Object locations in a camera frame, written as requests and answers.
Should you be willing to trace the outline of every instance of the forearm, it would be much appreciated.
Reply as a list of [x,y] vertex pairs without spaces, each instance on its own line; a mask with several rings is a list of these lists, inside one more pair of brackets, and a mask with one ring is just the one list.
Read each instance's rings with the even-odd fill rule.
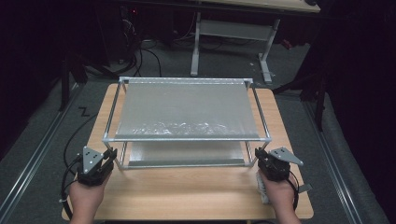
[[92,224],[95,217],[95,211],[91,209],[78,210],[73,214],[70,224]]
[[277,205],[274,206],[274,210],[279,224],[301,224],[292,205]]

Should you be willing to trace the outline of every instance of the desk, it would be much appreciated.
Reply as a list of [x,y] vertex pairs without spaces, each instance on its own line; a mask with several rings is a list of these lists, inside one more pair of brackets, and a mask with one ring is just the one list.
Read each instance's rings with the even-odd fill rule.
[[[102,143],[117,84],[108,87],[87,144],[106,150]],[[286,147],[292,151],[270,90],[257,90],[273,141],[267,149]],[[151,168],[121,171],[117,167],[106,186],[105,198],[96,219],[105,220],[254,220],[274,218],[271,205],[262,204],[256,172],[248,167]],[[300,184],[297,165],[291,170]],[[300,194],[299,218],[311,218],[313,209],[306,192]]]
[[[305,1],[300,0],[203,0],[199,4],[217,3],[226,5],[235,5],[240,7],[260,7],[271,9],[288,9],[301,12],[320,12],[318,6],[311,7]],[[266,84],[271,84],[271,73],[268,69],[267,56],[274,41],[276,31],[278,29],[280,19],[277,18],[272,26],[270,25],[252,25],[245,23],[235,23],[226,21],[201,20],[201,13],[197,14],[195,25],[195,44],[191,60],[191,76],[198,76],[199,63],[199,39],[200,35],[216,35],[232,38],[244,38],[251,40],[265,41],[263,45],[263,53],[259,54],[260,66],[262,68],[262,76]]]

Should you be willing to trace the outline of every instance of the hand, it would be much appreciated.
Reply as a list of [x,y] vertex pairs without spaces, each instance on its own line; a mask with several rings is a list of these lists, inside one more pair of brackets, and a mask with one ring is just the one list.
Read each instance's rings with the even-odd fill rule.
[[96,210],[104,198],[105,186],[110,176],[111,174],[100,186],[88,187],[77,181],[70,186],[69,196],[73,206],[73,217],[70,223],[93,223]]
[[[271,181],[261,170],[259,170],[259,174],[262,177],[266,194],[274,207],[276,218],[279,223],[301,223],[293,209],[294,190],[289,182],[286,180],[279,182]],[[296,186],[296,182],[291,175],[289,176],[289,180],[294,186]]]

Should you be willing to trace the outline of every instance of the shelf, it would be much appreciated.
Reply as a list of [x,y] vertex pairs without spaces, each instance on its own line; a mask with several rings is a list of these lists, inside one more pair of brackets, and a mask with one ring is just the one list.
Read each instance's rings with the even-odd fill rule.
[[122,168],[246,165],[246,157],[253,161],[249,141],[271,141],[263,116],[261,124],[253,118],[250,84],[242,78],[121,77],[103,142],[121,148]]

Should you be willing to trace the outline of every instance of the cable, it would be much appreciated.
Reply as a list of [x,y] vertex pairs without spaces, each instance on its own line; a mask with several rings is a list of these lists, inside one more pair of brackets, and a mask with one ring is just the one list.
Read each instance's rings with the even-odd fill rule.
[[[207,49],[207,50],[214,50],[214,49],[218,49],[218,48],[220,48],[222,45],[223,45],[223,41],[224,41],[224,39],[223,38],[221,38],[221,37],[214,37],[214,36],[205,36],[205,38],[202,38],[202,40],[203,41],[201,41],[200,42],[200,45],[199,45],[199,47],[201,48],[201,49]],[[214,48],[206,48],[206,47],[204,47],[204,44],[214,44],[214,43],[216,43],[216,42],[219,42],[218,43],[218,45],[217,46],[215,46]]]
[[192,21],[191,21],[191,24],[190,24],[189,31],[188,31],[185,35],[183,35],[181,38],[179,38],[179,39],[174,39],[174,41],[184,40],[184,39],[189,39],[189,38],[191,38],[191,37],[194,37],[194,35],[191,35],[191,36],[187,36],[187,35],[189,35],[190,32],[191,32],[191,30],[192,30],[192,26],[194,25],[196,14],[197,14],[197,13],[194,12],[194,15],[192,16]]
[[67,159],[66,159],[66,151],[67,148],[70,145],[70,142],[73,140],[73,138],[76,136],[76,134],[79,132],[79,130],[81,130],[88,122],[90,122],[90,120],[92,120],[93,118],[95,118],[98,114],[93,115],[92,117],[90,117],[89,119],[85,120],[84,123],[82,123],[75,131],[74,133],[70,136],[69,140],[66,143],[66,146],[64,146],[64,165],[66,167],[69,167],[68,163],[67,163]]
[[154,52],[152,52],[151,50],[148,50],[148,49],[143,49],[144,51],[147,51],[147,52],[149,52],[149,53],[151,53],[152,55],[154,55],[154,57],[157,59],[157,62],[158,62],[158,67],[159,67],[159,69],[160,69],[160,77],[162,77],[163,76],[163,73],[162,73],[162,71],[161,71],[161,63],[160,63],[160,59],[158,58],[158,56],[154,53]]
[[294,177],[294,179],[296,180],[296,183],[297,183],[297,188],[296,188],[291,183],[291,181],[289,179],[286,179],[286,181],[288,181],[288,183],[291,185],[291,187],[293,188],[293,191],[294,191],[293,209],[296,210],[297,204],[298,204],[298,200],[299,200],[300,184],[298,183],[297,177],[294,175],[294,173],[292,171],[290,171],[290,173],[293,175],[293,177]]
[[142,76],[140,75],[140,68],[142,67],[142,63],[143,63],[143,55],[142,55],[142,49],[141,49],[141,48],[139,49],[139,53],[140,53],[140,64],[139,64],[139,66],[136,68],[136,71],[134,72],[133,77],[135,77],[136,74],[139,74],[139,76],[142,77]]
[[66,189],[67,187],[69,187],[72,183],[65,185],[66,183],[66,178],[67,175],[69,174],[69,172],[71,171],[71,169],[73,168],[74,165],[76,165],[78,162],[82,161],[82,156],[80,154],[78,154],[78,156],[72,161],[72,163],[67,167],[67,169],[64,171],[64,178],[62,179],[62,185],[61,185],[61,200],[60,202],[63,204],[64,206],[64,211],[66,212],[67,216],[72,219],[73,217],[73,213],[72,210],[70,209],[69,203],[67,202],[67,193],[66,193]]

